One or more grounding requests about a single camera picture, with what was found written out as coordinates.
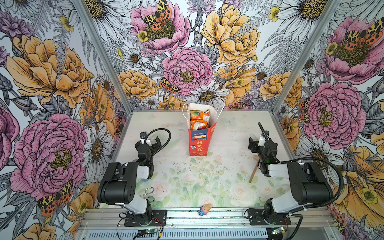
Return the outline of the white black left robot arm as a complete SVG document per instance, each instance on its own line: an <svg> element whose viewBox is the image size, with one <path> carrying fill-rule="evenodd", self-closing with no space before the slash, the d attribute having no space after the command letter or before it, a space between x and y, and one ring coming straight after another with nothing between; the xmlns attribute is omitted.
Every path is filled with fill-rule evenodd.
<svg viewBox="0 0 384 240"><path fill-rule="evenodd" d="M97 192L98 202L120 206L134 216L150 219L151 203L136 193L136 186L137 182L152 178L155 169L152 154L161 146L159 138L142 139L135 144L137 160L125 164L110 163Z"/></svg>

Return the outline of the orange snack bag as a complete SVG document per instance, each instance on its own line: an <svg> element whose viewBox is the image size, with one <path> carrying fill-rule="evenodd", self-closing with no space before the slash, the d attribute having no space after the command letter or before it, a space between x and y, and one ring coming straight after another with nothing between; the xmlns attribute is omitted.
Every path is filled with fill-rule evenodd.
<svg viewBox="0 0 384 240"><path fill-rule="evenodd" d="M209 122L204 121L204 120L191 120L190 121L191 131L207 129L208 126L209 126Z"/></svg>
<svg viewBox="0 0 384 240"><path fill-rule="evenodd" d="M210 110L200 111L200 110L190 110L191 120L193 121L205 121L208 122L210 120Z"/></svg>

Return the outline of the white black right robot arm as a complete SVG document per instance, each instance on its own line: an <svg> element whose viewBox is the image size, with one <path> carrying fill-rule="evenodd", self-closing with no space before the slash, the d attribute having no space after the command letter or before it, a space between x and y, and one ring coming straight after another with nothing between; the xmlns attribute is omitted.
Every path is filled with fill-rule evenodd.
<svg viewBox="0 0 384 240"><path fill-rule="evenodd" d="M289 191L268 199L264 209L258 212L258 218L268 224L278 223L288 214L307 207L328 205L334 197L333 190L317 163L300 163L298 160L280 162L276 158L277 146L278 144L263 136L257 141L249 138L248 149L259 157L256 168L265 177L287 179L290 184Z"/></svg>

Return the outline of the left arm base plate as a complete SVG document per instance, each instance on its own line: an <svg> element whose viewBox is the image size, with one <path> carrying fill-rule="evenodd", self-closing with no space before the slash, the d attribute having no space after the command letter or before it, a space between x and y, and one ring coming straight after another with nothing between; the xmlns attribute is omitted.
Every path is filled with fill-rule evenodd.
<svg viewBox="0 0 384 240"><path fill-rule="evenodd" d="M164 227L167 222L167 210L152 210L142 215L128 214L125 227Z"/></svg>

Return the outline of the red paper gift bag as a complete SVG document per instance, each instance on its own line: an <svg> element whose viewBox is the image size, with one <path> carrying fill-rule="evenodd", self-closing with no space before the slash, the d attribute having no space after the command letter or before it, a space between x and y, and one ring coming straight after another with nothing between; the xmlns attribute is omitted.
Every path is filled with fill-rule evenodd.
<svg viewBox="0 0 384 240"><path fill-rule="evenodd" d="M210 110L210 120L207 129L191 131L190 128L190 110L206 111ZM182 108L183 116L187 121L188 133L189 133L189 151L191 157L205 157L208 155L208 150L212 136L215 131L217 121L222 113L224 106L220 106L218 109L210 105L202 104L184 104Z"/></svg>

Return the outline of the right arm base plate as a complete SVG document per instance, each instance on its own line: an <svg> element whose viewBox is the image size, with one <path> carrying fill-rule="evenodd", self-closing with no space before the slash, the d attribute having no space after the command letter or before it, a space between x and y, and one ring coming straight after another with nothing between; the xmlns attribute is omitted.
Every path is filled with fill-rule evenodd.
<svg viewBox="0 0 384 240"><path fill-rule="evenodd" d="M264 209L249 208L245 210L243 217L247 219L251 226L261 225L291 225L291 219L285 214L265 213Z"/></svg>

